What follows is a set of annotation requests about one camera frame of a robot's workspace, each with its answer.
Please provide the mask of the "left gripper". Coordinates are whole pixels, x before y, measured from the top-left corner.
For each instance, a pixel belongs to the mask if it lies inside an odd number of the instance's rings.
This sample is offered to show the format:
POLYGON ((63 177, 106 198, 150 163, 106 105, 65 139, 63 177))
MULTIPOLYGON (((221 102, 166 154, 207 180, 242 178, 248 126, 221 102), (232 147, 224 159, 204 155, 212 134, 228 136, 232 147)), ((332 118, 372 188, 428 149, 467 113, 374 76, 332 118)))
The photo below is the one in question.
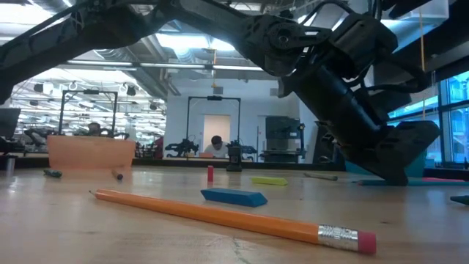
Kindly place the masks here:
POLYGON ((294 92, 342 147, 351 148, 351 162, 392 186, 406 186, 405 168, 440 135, 432 121, 406 121, 388 126, 373 120, 342 78, 325 67, 295 72, 284 78, 294 92))

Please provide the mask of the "blue pencil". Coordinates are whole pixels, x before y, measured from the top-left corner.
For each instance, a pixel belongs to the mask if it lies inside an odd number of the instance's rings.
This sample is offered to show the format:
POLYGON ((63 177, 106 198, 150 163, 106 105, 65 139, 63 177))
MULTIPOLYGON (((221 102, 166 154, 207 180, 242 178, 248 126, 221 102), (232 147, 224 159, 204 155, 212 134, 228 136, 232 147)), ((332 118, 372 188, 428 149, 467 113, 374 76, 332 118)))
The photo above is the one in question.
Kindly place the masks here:
MULTIPOLYGON (((356 183, 360 186, 391 186, 385 180, 359 180, 356 183)), ((409 180, 407 186, 469 186, 467 183, 441 183, 441 182, 424 182, 422 180, 409 180)))

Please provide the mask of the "pink eraser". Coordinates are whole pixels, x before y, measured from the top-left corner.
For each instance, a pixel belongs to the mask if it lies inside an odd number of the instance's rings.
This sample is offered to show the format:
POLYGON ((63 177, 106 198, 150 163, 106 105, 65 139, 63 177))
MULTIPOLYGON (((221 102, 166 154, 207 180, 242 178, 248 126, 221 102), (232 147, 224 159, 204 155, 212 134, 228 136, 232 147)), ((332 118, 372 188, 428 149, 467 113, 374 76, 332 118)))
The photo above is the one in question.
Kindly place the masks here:
POLYGON ((445 182, 445 183, 467 183, 464 180, 455 180, 455 179, 444 179, 444 178, 436 178, 436 177, 423 177, 422 181, 424 182, 445 182))

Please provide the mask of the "grey crayon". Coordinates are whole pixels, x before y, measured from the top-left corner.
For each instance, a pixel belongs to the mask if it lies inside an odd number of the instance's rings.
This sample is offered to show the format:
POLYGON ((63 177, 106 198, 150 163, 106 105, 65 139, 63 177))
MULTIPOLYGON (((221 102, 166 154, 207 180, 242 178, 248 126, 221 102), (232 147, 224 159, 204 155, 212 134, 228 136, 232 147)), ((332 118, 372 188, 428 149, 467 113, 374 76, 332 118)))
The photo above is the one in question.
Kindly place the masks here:
POLYGON ((305 177, 310 177, 314 179, 319 179, 319 180, 329 180, 329 181, 337 181, 338 177, 334 175, 321 175, 321 174, 309 174, 309 173, 303 173, 305 177))

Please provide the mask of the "black stapler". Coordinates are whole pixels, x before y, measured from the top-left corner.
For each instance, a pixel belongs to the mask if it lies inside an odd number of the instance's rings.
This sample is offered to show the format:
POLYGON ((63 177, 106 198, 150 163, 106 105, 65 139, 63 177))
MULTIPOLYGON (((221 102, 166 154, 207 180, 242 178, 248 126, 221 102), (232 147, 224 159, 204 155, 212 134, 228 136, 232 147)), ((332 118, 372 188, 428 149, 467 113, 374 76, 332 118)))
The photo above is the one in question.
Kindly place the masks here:
POLYGON ((228 172, 241 172, 242 150, 238 140, 231 141, 228 145, 229 164, 226 167, 228 172))

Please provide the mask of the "blue eraser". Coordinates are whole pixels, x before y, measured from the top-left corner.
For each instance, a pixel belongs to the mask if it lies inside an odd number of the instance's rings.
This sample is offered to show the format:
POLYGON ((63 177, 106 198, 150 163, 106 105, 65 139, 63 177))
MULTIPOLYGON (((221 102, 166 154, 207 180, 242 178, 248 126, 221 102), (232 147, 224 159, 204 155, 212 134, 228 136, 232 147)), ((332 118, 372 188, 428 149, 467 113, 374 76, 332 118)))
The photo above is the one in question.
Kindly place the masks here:
POLYGON ((256 208, 268 203, 267 198, 259 192, 242 191, 227 188, 207 188, 201 190, 202 196, 212 202, 240 205, 256 208))

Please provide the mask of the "orange pencil with eraser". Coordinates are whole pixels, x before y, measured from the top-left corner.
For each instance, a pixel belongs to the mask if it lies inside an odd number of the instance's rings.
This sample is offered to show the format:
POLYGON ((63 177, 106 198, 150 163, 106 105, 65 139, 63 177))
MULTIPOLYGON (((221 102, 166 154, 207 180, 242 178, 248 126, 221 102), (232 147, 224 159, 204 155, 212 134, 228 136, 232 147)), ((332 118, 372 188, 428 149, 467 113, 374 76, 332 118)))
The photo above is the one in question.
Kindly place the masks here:
POLYGON ((210 224, 218 224, 240 230, 288 238, 294 241, 329 246, 335 249, 343 249, 361 254, 374 255, 377 253, 377 237, 372 232, 224 210, 204 205, 158 199, 107 189, 98 189, 93 195, 96 199, 107 202, 203 221, 210 224))

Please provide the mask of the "teal blue plastic bin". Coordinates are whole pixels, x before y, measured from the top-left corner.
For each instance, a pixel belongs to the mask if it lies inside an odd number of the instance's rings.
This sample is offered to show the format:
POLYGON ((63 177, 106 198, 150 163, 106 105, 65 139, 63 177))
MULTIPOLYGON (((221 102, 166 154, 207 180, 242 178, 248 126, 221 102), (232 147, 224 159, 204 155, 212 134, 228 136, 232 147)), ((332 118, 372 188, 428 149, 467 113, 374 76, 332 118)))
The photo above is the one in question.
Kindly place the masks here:
MULTIPOLYGON (((423 151, 410 165, 405 168, 405 173, 408 177, 423 177, 424 168, 426 164, 427 151, 423 151)), ((373 173, 365 169, 345 161, 345 169, 347 172, 360 174, 360 175, 373 175, 373 173)))

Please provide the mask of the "black panels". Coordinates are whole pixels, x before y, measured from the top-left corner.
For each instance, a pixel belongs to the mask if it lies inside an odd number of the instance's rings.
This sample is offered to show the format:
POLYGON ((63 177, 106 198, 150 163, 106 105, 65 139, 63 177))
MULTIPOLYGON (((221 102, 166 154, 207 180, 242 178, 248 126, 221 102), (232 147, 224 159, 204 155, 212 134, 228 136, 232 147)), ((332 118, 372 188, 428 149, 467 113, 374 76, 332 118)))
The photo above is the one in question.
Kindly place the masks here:
POLYGON ((327 128, 317 122, 317 138, 314 148, 313 162, 315 164, 344 165, 344 156, 339 146, 327 128))

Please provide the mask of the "black equipment cabinet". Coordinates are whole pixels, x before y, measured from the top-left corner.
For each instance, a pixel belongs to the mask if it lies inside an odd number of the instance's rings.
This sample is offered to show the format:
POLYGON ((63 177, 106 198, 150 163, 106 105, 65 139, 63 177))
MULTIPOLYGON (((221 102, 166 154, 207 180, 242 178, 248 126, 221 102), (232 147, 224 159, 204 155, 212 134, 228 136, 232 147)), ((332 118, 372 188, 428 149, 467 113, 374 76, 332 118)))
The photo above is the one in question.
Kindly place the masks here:
POLYGON ((299 119, 281 116, 265 118, 266 163, 297 164, 304 158, 304 128, 299 119))

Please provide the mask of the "yellow eraser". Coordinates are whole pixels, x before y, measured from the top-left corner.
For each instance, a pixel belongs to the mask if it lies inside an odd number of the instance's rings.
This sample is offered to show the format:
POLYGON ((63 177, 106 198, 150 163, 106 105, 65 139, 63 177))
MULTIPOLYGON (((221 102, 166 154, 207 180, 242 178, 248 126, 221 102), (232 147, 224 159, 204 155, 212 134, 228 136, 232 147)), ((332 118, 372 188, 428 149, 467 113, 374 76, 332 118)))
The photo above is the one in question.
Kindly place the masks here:
POLYGON ((288 181, 279 177, 252 177, 251 182, 262 185, 287 186, 288 181))

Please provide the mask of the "orange plastic bin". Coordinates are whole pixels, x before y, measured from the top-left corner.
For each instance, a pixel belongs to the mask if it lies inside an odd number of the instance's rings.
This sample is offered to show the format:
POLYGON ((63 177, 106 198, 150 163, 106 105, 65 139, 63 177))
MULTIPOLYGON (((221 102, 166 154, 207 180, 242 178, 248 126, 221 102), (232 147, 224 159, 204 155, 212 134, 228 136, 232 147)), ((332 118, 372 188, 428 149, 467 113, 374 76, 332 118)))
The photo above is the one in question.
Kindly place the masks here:
POLYGON ((52 169, 115 169, 130 167, 136 143, 97 136, 49 136, 48 159, 52 169))

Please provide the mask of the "black monitor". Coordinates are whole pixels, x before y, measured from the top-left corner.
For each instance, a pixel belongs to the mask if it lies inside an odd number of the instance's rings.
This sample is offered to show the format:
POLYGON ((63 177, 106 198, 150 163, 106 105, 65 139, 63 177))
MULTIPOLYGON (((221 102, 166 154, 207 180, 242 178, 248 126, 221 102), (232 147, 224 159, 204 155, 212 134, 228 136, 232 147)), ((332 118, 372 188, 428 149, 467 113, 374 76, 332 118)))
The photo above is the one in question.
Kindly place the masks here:
POLYGON ((14 135, 21 109, 0 109, 0 136, 11 138, 14 135))

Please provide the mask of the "black gantry frame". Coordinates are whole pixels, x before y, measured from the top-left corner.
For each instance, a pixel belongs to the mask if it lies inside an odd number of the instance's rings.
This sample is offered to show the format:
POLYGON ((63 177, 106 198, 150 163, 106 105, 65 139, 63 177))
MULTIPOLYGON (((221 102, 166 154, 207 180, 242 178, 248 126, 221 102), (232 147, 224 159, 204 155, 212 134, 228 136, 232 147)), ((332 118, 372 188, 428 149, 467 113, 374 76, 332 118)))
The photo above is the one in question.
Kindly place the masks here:
POLYGON ((203 152, 214 136, 223 142, 240 139, 241 99, 219 95, 189 96, 186 110, 187 139, 193 139, 203 152))
POLYGON ((64 107, 69 102, 79 102, 79 100, 75 99, 77 94, 84 94, 84 95, 113 95, 113 99, 108 99, 107 103, 110 103, 113 106, 112 111, 112 123, 111 123, 111 132, 110 135, 114 135, 114 130, 116 126, 116 117, 117 117, 117 100, 118 100, 118 93, 117 92, 107 92, 107 91, 100 91, 98 89, 85 89, 85 90, 71 90, 66 89, 62 91, 62 99, 61 99, 61 107, 59 112, 59 127, 58 127, 58 134, 62 135, 63 129, 63 122, 64 122, 64 107))

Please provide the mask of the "black aluminium table frame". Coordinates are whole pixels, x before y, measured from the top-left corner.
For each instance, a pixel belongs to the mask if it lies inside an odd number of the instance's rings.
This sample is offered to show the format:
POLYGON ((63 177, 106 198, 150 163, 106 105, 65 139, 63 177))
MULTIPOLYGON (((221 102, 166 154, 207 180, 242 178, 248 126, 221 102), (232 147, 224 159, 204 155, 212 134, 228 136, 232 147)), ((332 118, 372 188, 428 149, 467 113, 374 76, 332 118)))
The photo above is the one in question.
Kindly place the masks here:
MULTIPOLYGON (((133 166, 174 166, 174 167, 207 167, 226 168, 227 161, 188 161, 188 160, 155 160, 133 159, 133 166)), ((20 157, 15 159, 16 169, 36 169, 49 167, 46 157, 20 157)), ((275 164, 275 163, 242 163, 243 169, 282 169, 282 170, 309 170, 309 171, 334 171, 344 172, 344 166, 335 164, 275 164)), ((464 180, 469 182, 469 170, 461 169, 424 169, 424 177, 434 177, 450 180, 464 180)))

